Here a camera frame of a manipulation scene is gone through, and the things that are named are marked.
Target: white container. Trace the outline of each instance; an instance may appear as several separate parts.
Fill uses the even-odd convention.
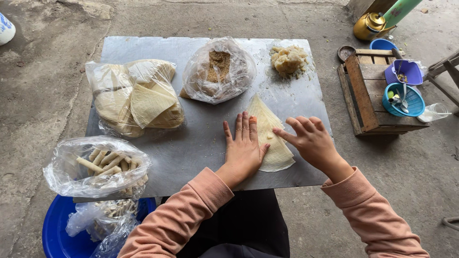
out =
[[[16,34],[16,27],[0,12],[0,46],[8,43]]]
[[[427,123],[427,122],[431,122],[431,121],[449,116],[449,115],[445,115],[444,113],[448,113],[448,109],[441,103],[436,103],[430,106],[426,106],[424,113],[422,113],[417,118],[419,121]]]

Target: stainless steel table surface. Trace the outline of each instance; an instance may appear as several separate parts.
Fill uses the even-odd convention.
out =
[[[106,37],[101,62],[123,64],[138,59],[162,59],[177,64],[172,85],[179,94],[182,89],[182,73],[193,53],[209,38],[161,38],[161,37]],[[241,95],[226,102],[212,105],[179,97],[185,110],[184,126],[166,132],[155,139],[154,135],[130,139],[136,147],[146,152],[153,165],[149,170],[148,184],[143,197],[170,196],[178,192],[203,168],[216,171],[224,163],[226,148],[222,122],[227,120],[234,135],[237,113],[244,111],[249,100],[258,93],[266,105],[282,121],[287,117],[316,116],[322,119],[331,134],[330,122],[322,98],[319,80],[306,39],[236,39],[255,59],[257,77],[252,86]],[[297,45],[307,52],[307,71],[299,79],[282,79],[270,66],[272,46]],[[91,107],[86,136],[101,135],[94,105]],[[294,133],[286,125],[286,131]],[[304,161],[298,151],[287,146],[295,155],[291,167],[279,172],[258,171],[242,182],[235,191],[320,185],[326,176]],[[74,198],[75,202],[94,201],[90,198]]]

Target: clear plastic cup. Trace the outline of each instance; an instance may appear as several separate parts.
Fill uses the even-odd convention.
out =
[[[448,109],[441,103],[435,103],[430,106],[426,106],[424,113],[418,116],[418,120],[424,123],[445,118],[449,115],[441,115],[441,113],[448,113]]]

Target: pink long-sleeve shirt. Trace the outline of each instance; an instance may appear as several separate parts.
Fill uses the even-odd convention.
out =
[[[321,189],[343,211],[352,229],[367,244],[369,258],[428,258],[420,239],[391,208],[357,167],[342,182],[327,180]],[[233,197],[226,184],[209,168],[202,170],[180,192],[150,213],[129,235],[119,258],[172,257]]]

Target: hand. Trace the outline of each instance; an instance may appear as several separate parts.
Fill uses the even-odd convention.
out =
[[[280,128],[273,132],[295,146],[309,164],[324,172],[336,184],[354,173],[354,169],[338,154],[322,121],[317,117],[287,118],[297,135]]]
[[[258,171],[270,144],[258,147],[257,118],[249,118],[247,111],[237,114],[234,140],[226,121],[223,130],[226,136],[225,164],[215,174],[233,189]]]

